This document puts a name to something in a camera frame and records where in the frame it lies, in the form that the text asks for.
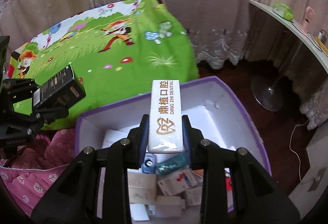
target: white cable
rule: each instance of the white cable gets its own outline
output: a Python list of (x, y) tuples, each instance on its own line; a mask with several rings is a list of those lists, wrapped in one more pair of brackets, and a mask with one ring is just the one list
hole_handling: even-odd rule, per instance
[(291, 145), (291, 143), (292, 143), (292, 137), (293, 137), (293, 134), (294, 134), (294, 131), (295, 131), (296, 127), (298, 127), (298, 126), (304, 126), (304, 125), (306, 125), (308, 122), (309, 122), (309, 120), (307, 120), (304, 124), (296, 124), (295, 127), (294, 127), (294, 129), (293, 129), (293, 131), (292, 131), (292, 134), (291, 134), (291, 136), (290, 136), (290, 141), (289, 141), (289, 149), (290, 149), (295, 155), (297, 155), (298, 161), (300, 162), (300, 165), (298, 166), (298, 175), (299, 175), (299, 177), (300, 177), (300, 182), (302, 182), (302, 179), (301, 179), (301, 160), (300, 160), (299, 155), (298, 155), (294, 150), (292, 150), (292, 148), (291, 148), (290, 145)]

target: wooden floor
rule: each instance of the wooden floor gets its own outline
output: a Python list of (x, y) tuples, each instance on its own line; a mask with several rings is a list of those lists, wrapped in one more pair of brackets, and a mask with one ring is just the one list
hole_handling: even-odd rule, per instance
[[(238, 66), (226, 61), (221, 70), (213, 70), (206, 62), (198, 65), (201, 77), (215, 75), (223, 80), (234, 91), (252, 117), (269, 156), (273, 178), (286, 194), (290, 194), (300, 182), (298, 175), (299, 161), (289, 150), (291, 132), (296, 124), (306, 122), (306, 116), (299, 111), (300, 100), (292, 91), (292, 83), (283, 77), (279, 86), (284, 95), (284, 106), (278, 112), (270, 112), (263, 108), (254, 98), (250, 82), (254, 75), (262, 75), (274, 79), (278, 71), (271, 62), (241, 61)], [(292, 149), (301, 158), (301, 177), (308, 171), (310, 164), (306, 146), (314, 135), (306, 126), (297, 127), (292, 139)]]

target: gold logo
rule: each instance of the gold logo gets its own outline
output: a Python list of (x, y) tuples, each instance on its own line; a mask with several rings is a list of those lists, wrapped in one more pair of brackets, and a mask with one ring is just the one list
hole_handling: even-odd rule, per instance
[(166, 118), (166, 119), (159, 118), (159, 119), (157, 119), (157, 123), (159, 125), (158, 129), (156, 130), (157, 134), (166, 135), (166, 134), (175, 132), (174, 122), (169, 120), (168, 118)]

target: pink floral fabric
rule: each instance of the pink floral fabric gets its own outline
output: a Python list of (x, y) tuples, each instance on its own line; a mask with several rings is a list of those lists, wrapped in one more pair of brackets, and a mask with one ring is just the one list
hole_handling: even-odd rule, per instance
[(73, 160), (74, 140), (74, 129), (58, 131), (49, 145), (45, 140), (36, 141), (11, 160), (8, 167), (0, 166), (1, 179), (28, 216)]

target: bed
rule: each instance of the bed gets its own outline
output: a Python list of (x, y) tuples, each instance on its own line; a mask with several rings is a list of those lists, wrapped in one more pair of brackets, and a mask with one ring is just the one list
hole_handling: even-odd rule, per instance
[[(67, 65), (87, 96), (44, 129), (74, 127), (81, 113), (148, 92), (154, 79), (199, 77), (187, 32), (162, 0), (116, 2), (63, 20), (12, 53), (8, 76), (41, 85)], [(31, 104), (14, 109), (29, 114)]]

